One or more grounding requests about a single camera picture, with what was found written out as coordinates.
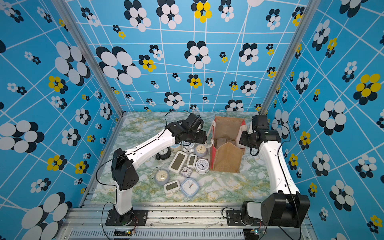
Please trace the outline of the blue mirror clock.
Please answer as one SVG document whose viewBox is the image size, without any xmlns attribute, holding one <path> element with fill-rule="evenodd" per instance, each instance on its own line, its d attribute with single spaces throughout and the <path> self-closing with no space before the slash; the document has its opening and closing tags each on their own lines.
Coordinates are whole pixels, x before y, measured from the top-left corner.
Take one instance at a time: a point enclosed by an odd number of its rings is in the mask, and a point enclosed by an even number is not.
<svg viewBox="0 0 384 240">
<path fill-rule="evenodd" d="M 224 145 L 225 143 L 227 142 L 226 139 L 224 138 L 218 138 L 216 139 L 216 142 L 215 142 L 215 147 L 216 149 L 219 149 L 222 145 Z"/>
</svg>

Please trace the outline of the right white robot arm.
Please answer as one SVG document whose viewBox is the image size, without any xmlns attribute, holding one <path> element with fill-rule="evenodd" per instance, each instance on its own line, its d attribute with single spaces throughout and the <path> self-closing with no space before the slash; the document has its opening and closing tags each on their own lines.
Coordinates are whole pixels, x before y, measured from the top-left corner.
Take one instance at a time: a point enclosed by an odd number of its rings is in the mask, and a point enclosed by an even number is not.
<svg viewBox="0 0 384 240">
<path fill-rule="evenodd" d="M 292 180 L 282 152 L 282 140 L 269 127 L 267 116 L 252 117 L 252 132 L 244 131 L 240 144 L 258 150 L 266 164 L 270 178 L 271 195 L 261 203 L 246 201 L 241 207 L 241 221 L 251 226 L 299 228 L 309 210 L 308 196 L 301 195 Z"/>
</svg>

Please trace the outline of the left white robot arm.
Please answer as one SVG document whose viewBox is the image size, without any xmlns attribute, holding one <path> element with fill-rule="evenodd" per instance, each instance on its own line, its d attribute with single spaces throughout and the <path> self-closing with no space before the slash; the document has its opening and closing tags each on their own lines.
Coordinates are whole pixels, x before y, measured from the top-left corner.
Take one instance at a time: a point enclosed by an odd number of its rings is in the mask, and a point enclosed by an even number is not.
<svg viewBox="0 0 384 240">
<path fill-rule="evenodd" d="M 204 121 L 191 113 L 185 120 L 167 124 L 163 130 L 151 139 L 128 150 L 117 149 L 112 159 L 111 172 L 116 184 L 116 203 L 114 210 L 119 216 L 133 212 L 133 187 L 139 182 L 139 167 L 152 156 L 182 141 L 204 144 L 207 133 L 202 130 Z"/>
</svg>

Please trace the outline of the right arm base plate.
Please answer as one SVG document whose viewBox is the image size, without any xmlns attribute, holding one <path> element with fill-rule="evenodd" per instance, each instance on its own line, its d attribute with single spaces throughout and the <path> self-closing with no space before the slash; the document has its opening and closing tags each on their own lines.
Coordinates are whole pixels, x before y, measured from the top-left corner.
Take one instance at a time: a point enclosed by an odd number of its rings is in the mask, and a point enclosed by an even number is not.
<svg viewBox="0 0 384 240">
<path fill-rule="evenodd" d="M 245 227 L 240 210 L 225 210 L 225 217 L 229 227 Z"/>
</svg>

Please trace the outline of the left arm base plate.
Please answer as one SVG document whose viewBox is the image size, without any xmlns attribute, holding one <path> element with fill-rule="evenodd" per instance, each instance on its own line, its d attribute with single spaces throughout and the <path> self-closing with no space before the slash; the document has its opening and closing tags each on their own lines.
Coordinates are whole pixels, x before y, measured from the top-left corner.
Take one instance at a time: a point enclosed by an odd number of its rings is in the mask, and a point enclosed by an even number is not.
<svg viewBox="0 0 384 240">
<path fill-rule="evenodd" d="M 148 210 L 130 210 L 119 215 L 116 209 L 108 211 L 105 224 L 107 226 L 145 226 L 148 219 Z"/>
</svg>

